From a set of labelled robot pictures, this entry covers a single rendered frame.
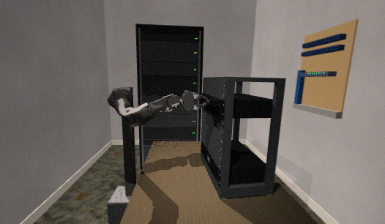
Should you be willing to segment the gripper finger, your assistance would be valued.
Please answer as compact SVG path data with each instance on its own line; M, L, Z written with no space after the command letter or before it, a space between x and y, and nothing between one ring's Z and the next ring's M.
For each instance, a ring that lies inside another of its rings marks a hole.
M209 100L203 95L199 95L199 94L192 94L192 95L194 96L194 100L204 98L206 102L209 102Z
M193 110L201 109L202 107L205 107L205 106L208 105L208 104L209 104L209 102L206 102L206 101L205 101L205 103L203 103L203 104L195 104L195 103L194 103L194 108L193 108Z

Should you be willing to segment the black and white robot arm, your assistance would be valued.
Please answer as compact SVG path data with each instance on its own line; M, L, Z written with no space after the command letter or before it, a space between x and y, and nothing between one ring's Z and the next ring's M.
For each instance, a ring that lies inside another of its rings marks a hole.
M168 98L168 104L173 109L167 107L165 103L168 96L170 96ZM108 98L108 104L112 106L117 113L120 113L119 115L122 116L125 124L127 123L130 127L136 127L147 123L149 120L153 119L154 116L177 109L180 105L180 99L173 94L168 96L165 96L163 99L158 99L159 101L155 100L151 102L151 104L146 102L137 108L132 108L130 104L133 101L131 88L121 87L120 89L117 88L111 92L111 95Z

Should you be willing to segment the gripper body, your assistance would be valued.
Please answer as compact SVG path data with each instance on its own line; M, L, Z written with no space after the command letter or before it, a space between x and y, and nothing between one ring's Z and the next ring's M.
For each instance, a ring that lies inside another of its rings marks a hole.
M191 93L191 94L187 94ZM183 97L184 97L184 104L183 104ZM188 90L184 91L184 94L180 98L180 102L182 102L182 107L185 111L191 111L194 108L194 96L193 92L190 92Z

